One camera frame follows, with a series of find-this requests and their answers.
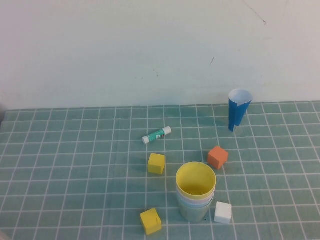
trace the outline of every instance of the white cube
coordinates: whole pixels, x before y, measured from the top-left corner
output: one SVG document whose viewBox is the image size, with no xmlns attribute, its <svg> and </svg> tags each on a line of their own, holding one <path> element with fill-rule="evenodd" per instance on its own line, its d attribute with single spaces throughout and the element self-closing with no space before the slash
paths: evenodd
<svg viewBox="0 0 320 240">
<path fill-rule="evenodd" d="M 221 224 L 229 224 L 231 221 L 232 205 L 223 202 L 216 202 L 214 221 Z"/>
</svg>

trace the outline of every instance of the blue paper cone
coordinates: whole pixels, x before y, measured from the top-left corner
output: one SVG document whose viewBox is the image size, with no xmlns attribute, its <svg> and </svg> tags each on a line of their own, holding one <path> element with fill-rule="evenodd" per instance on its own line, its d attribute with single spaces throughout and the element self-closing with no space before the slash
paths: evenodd
<svg viewBox="0 0 320 240">
<path fill-rule="evenodd" d="M 250 92 L 235 89 L 229 93 L 229 130 L 233 132 L 235 126 L 239 126 L 252 101 Z"/>
</svg>

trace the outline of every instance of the green label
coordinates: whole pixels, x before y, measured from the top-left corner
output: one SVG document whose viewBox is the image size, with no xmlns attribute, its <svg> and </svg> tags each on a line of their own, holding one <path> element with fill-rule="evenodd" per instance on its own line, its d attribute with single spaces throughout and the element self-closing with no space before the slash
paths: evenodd
<svg viewBox="0 0 320 240">
<path fill-rule="evenodd" d="M 156 131 L 154 133 L 151 133 L 150 135 L 148 135 L 148 139 L 149 139 L 149 142 L 152 142 L 154 140 L 157 140 L 159 138 L 162 138 L 163 136 L 165 135 L 165 131 L 163 129 L 159 130 L 159 131 Z"/>
</svg>

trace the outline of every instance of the paper cup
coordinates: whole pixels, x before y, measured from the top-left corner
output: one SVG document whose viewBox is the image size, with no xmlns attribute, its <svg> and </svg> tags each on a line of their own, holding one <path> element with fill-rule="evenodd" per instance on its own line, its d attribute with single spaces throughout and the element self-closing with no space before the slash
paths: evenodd
<svg viewBox="0 0 320 240">
<path fill-rule="evenodd" d="M 175 181 L 183 196 L 191 200 L 203 200 L 213 193 L 217 177 L 208 165 L 192 161 L 179 168 Z"/>
<path fill-rule="evenodd" d="M 175 188 L 175 194 L 177 195 L 177 197 L 181 198 L 184 202 L 186 202 L 188 204 L 193 204 L 193 205 L 208 204 L 211 201 L 211 199 L 214 197 L 214 195 L 215 195 L 215 189 L 216 189 L 216 187 L 214 187 L 212 193 L 208 197 L 206 197 L 204 199 L 200 199 L 200 200 L 194 200 L 194 199 L 190 199 L 190 198 L 185 197 L 179 191 L 179 188 L 177 186 Z"/>
<path fill-rule="evenodd" d="M 178 204 L 179 204 L 179 210 L 181 215 L 187 219 L 189 222 L 192 223 L 198 223 L 200 222 L 204 216 L 207 214 L 208 210 L 210 209 L 210 205 L 212 203 L 213 199 L 204 207 L 201 208 L 191 208 L 186 206 L 179 198 L 178 198 Z"/>
<path fill-rule="evenodd" d="M 243 89 L 235 89 L 229 93 L 229 130 L 233 131 L 239 126 L 244 115 L 253 100 L 250 92 Z"/>
</svg>

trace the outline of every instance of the orange cube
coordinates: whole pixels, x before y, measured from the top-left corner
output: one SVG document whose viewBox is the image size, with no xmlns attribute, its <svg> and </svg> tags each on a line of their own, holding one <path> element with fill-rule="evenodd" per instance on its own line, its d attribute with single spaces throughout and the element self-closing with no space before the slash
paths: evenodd
<svg viewBox="0 0 320 240">
<path fill-rule="evenodd" d="M 216 146 L 208 153 L 208 163 L 215 169 L 220 169 L 228 160 L 228 152 L 219 146 Z"/>
</svg>

